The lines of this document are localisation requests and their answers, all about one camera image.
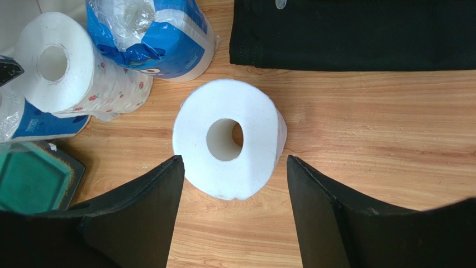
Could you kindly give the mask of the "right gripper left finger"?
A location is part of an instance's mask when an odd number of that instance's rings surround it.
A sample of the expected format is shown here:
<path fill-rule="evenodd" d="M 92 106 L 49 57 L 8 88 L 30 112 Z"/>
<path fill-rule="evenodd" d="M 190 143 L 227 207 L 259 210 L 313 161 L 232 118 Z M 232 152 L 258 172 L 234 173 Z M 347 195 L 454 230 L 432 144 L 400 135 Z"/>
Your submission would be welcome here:
<path fill-rule="evenodd" d="M 1 213 L 2 267 L 166 267 L 184 184 L 173 156 L 67 210 Z"/>

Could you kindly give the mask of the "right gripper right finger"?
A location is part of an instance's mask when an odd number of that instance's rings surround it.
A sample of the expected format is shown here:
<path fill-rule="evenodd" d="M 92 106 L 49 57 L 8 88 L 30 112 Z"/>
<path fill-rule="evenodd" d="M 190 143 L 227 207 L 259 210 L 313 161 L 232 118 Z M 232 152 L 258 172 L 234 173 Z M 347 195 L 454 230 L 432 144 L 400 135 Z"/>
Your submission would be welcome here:
<path fill-rule="evenodd" d="M 287 178 L 304 267 L 474 267 L 475 199 L 417 211 L 377 200 L 295 156 Z"/>

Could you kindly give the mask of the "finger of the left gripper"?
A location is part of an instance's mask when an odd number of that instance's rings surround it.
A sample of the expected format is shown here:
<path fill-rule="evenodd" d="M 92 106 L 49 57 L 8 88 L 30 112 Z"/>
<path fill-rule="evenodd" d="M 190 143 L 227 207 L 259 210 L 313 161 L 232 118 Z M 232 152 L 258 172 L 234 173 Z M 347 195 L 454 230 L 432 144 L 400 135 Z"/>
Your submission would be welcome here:
<path fill-rule="evenodd" d="M 1 87 L 24 73 L 22 66 L 13 59 L 1 59 Z"/>

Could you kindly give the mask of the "white floral paper roll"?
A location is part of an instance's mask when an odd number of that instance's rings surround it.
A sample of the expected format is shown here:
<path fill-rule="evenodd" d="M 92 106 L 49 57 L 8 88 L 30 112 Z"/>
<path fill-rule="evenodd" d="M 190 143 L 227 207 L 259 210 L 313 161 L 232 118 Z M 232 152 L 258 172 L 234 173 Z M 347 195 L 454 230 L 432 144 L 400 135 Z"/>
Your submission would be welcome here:
<path fill-rule="evenodd" d="M 29 22 L 13 57 L 24 72 L 12 89 L 59 118 L 88 115 L 110 121 L 141 107 L 153 86 L 151 76 L 102 56 L 88 31 L 60 12 Z"/>

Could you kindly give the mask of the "white red-floral paper roll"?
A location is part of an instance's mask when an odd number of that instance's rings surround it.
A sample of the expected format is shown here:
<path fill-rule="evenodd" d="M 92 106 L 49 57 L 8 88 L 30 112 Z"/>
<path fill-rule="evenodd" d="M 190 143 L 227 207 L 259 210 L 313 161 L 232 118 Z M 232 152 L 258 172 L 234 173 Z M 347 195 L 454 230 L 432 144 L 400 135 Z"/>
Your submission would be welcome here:
<path fill-rule="evenodd" d="M 245 200 L 271 178 L 286 139 L 284 118 L 265 93 L 217 79 L 182 103 L 172 144 L 193 186 L 214 198 Z"/>

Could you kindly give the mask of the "plastic-wrapped roll blue label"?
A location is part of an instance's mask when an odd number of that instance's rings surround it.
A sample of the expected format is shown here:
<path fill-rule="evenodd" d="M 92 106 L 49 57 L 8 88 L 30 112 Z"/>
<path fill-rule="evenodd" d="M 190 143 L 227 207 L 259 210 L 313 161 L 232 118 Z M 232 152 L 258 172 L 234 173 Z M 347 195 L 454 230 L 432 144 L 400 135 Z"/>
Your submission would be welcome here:
<path fill-rule="evenodd" d="M 89 122 L 90 116 L 58 118 L 40 111 L 11 89 L 12 81 L 1 87 L 1 143 L 70 138 Z"/>

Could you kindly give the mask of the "green square plate black rim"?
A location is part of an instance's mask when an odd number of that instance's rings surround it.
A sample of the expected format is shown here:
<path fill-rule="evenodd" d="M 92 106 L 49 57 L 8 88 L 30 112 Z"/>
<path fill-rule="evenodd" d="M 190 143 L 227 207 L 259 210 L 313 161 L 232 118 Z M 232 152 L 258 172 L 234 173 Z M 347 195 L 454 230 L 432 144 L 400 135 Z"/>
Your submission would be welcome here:
<path fill-rule="evenodd" d="M 36 214 L 69 208 L 86 166 L 45 141 L 1 146 L 1 210 Z"/>

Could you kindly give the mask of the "blue cartoon-face wrapped roll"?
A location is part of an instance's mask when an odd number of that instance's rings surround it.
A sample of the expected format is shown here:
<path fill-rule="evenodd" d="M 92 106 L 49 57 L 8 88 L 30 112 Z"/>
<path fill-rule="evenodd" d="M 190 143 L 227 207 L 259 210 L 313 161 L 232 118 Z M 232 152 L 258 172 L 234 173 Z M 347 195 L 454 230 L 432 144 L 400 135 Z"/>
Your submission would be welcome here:
<path fill-rule="evenodd" d="M 170 82 L 201 76 L 219 42 L 196 1 L 86 1 L 89 35 L 116 64 Z"/>

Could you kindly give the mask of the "black cloth placemat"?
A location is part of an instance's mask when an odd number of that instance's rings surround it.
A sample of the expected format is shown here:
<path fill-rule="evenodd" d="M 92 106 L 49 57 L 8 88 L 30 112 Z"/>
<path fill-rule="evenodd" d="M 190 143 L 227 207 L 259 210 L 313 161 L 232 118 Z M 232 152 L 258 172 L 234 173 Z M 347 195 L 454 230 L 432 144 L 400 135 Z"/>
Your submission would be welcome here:
<path fill-rule="evenodd" d="M 230 62 L 311 71 L 475 68 L 474 1 L 236 1 Z"/>

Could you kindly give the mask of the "silver fork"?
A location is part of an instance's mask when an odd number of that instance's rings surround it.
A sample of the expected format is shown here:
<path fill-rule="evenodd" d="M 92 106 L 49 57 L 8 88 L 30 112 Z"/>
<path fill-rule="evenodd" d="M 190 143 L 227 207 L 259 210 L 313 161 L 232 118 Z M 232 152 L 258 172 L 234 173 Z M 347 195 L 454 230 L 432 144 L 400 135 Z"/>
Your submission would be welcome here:
<path fill-rule="evenodd" d="M 284 9 L 287 5 L 287 0 L 275 0 L 275 6 L 277 9 Z"/>

